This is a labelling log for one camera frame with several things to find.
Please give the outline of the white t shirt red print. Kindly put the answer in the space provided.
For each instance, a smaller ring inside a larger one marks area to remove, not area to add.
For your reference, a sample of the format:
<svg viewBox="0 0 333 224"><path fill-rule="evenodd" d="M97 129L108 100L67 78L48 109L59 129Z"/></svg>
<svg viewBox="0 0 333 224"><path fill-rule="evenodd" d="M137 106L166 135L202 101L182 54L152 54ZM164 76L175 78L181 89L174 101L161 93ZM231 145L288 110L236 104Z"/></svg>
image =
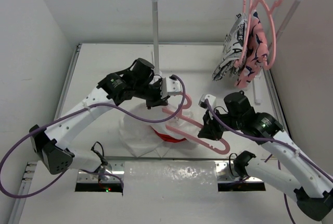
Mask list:
<svg viewBox="0 0 333 224"><path fill-rule="evenodd" d="M171 142L172 137L167 135L168 132L165 129L166 122L147 123L125 115L119 121L120 141L135 157L140 157L150 152L156 152L160 157L163 157L173 144ZM177 141L185 142L190 147L197 146L196 143L185 139Z"/></svg>

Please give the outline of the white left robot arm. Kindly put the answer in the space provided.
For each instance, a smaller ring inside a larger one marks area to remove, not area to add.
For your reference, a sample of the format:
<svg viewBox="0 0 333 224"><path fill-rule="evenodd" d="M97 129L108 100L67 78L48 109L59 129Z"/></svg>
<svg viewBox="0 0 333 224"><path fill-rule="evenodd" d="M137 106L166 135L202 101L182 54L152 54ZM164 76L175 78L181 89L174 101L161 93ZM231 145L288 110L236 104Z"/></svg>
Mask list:
<svg viewBox="0 0 333 224"><path fill-rule="evenodd" d="M173 83L171 78L157 76L152 63L138 58L128 68L106 75L54 123L46 127L34 125L29 130L33 149L52 175L70 168L95 172L107 162L98 152L71 149L76 136L106 112L133 98L143 99L148 109L166 106Z"/></svg>

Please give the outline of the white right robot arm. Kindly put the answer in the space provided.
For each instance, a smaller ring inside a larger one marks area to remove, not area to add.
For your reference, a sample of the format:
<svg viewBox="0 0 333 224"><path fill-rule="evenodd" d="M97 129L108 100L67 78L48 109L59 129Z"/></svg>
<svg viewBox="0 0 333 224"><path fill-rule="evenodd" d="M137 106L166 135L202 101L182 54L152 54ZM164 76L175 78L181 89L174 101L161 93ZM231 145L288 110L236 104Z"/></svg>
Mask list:
<svg viewBox="0 0 333 224"><path fill-rule="evenodd" d="M256 142L287 169L284 172L271 167L254 153L243 151L233 160L233 176L261 179L296 202L309 218L322 221L332 211L332 176L301 151L278 120L256 112L243 91L224 97L225 114L218 111L215 102L215 96L210 94L204 94L199 101L206 110L200 138L219 140L230 131Z"/></svg>

